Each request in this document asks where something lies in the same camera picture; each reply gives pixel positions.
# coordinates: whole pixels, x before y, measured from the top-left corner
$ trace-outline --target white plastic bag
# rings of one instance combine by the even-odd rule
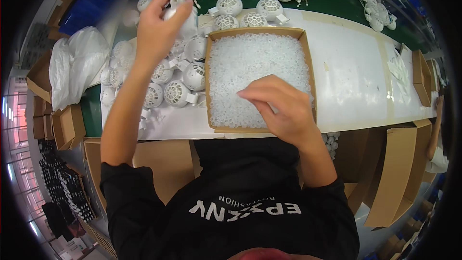
[[[110,54],[109,44],[92,26],[55,43],[49,77],[53,110],[80,102],[96,73]]]

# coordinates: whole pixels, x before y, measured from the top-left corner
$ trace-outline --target hand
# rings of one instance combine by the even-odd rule
[[[186,0],[169,20],[164,21],[162,9],[169,1],[152,0],[141,13],[136,39],[136,60],[155,65],[168,55],[175,43],[176,34],[189,17],[193,2]]]
[[[436,116],[441,118],[443,112],[444,95],[438,96],[436,99]]]
[[[313,119],[309,95],[277,76],[257,79],[237,95],[255,105],[272,134],[299,150],[321,137]],[[274,113],[268,103],[277,108],[278,113]]]

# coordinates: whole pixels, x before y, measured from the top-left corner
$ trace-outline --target workbench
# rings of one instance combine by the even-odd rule
[[[135,8],[137,1],[130,0],[129,4]],[[202,6],[199,14],[205,14],[216,3],[215,0],[198,1]],[[242,0],[245,9],[254,8],[258,1]],[[385,28],[381,33],[375,32],[365,20],[358,0],[309,0],[308,6],[302,3],[298,9],[295,1],[282,5],[291,19],[287,26],[303,28],[308,35],[316,85],[317,124],[321,132],[383,126],[436,115],[434,109],[421,106],[412,86],[410,103],[407,105],[402,100],[396,79],[386,64],[395,56],[394,49],[401,48],[401,43],[411,50],[430,49],[430,44],[413,30],[413,24],[391,10],[398,17],[396,30]],[[119,26],[114,43],[135,36],[135,28]],[[412,82],[412,65],[407,63],[406,67]],[[99,137],[102,132],[99,93],[100,86],[92,87],[81,101],[90,137]],[[433,92],[432,102],[436,96]],[[205,108],[188,105],[171,109],[174,108],[163,109],[161,124],[145,131],[142,139],[267,136],[213,133],[208,127]]]

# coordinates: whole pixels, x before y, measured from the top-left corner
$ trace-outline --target person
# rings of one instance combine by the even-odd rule
[[[141,13],[135,63],[101,138],[100,188],[118,258],[356,259],[354,215],[309,96],[274,75],[238,95],[255,105],[277,137],[196,141],[203,171],[167,205],[156,195],[152,170],[131,167],[151,74],[192,9],[188,0],[163,21],[166,3],[153,0]]]
[[[426,151],[428,161],[425,171],[430,173],[446,173],[449,165],[448,158],[443,155],[443,143],[440,133],[443,102],[444,96],[439,96],[436,99],[436,120],[431,129],[431,138]]]

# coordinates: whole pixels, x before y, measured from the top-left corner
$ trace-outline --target white table surface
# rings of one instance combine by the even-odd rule
[[[245,9],[238,16],[254,11]],[[321,132],[355,130],[432,118],[436,116],[437,92],[432,92],[432,107],[422,107],[412,85],[411,52],[403,60],[411,82],[411,101],[403,101],[401,91],[387,61],[395,57],[401,44],[370,27],[339,18],[298,9],[285,9],[290,21],[287,27],[307,32],[316,85],[317,126]],[[209,22],[199,17],[199,24]],[[174,79],[182,79],[175,71]],[[199,101],[205,100],[201,95]],[[103,126],[107,107],[101,106]],[[163,102],[153,109],[157,120],[147,124],[143,140],[210,139],[270,137],[272,134],[214,133],[208,126],[205,107],[174,108]]]

